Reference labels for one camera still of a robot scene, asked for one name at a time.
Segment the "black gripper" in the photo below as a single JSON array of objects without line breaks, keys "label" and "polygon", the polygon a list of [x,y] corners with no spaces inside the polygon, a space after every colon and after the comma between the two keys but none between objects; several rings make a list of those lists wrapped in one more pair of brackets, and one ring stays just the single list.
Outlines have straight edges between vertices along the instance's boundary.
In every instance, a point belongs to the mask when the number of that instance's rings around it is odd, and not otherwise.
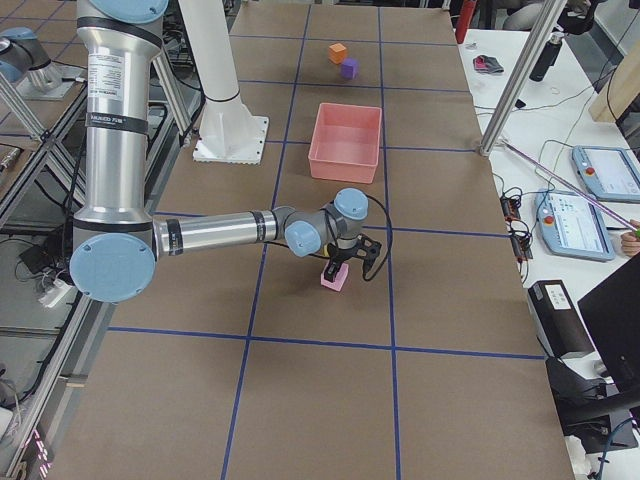
[{"label": "black gripper", "polygon": [[328,263],[323,272],[323,279],[329,283],[334,283],[340,273],[341,265],[351,258],[365,259],[365,250],[362,242],[356,239],[352,245],[341,248],[334,243],[326,245],[328,253]]}]

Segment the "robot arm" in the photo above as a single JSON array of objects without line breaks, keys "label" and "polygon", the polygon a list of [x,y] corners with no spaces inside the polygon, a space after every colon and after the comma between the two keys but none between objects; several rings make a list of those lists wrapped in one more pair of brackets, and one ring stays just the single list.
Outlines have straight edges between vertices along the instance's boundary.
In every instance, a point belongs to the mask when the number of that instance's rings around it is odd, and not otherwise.
[{"label": "robot arm", "polygon": [[166,8],[163,1],[77,5],[77,32],[88,51],[86,193],[73,219],[70,260],[77,289],[119,303],[149,285],[163,256],[274,240],[299,257],[326,250],[327,281],[352,258],[370,269],[379,248],[362,231],[368,197],[354,188],[313,213],[278,207],[158,221],[146,211],[149,75],[162,51]]},{"label": "robot arm", "polygon": [[36,34],[26,27],[1,32],[1,74],[25,99],[61,100],[84,81],[83,68],[55,63]]}]

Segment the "person hand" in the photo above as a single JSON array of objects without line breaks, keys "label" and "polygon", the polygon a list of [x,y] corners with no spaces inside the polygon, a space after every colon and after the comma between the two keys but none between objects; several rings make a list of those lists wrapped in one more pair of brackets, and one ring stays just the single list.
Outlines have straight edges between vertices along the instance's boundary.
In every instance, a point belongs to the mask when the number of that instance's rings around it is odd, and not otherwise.
[{"label": "person hand", "polygon": [[633,257],[640,252],[640,223],[638,220],[634,219],[631,219],[630,223],[633,228],[630,231],[627,231],[620,235],[620,245],[622,252],[626,256]]}]

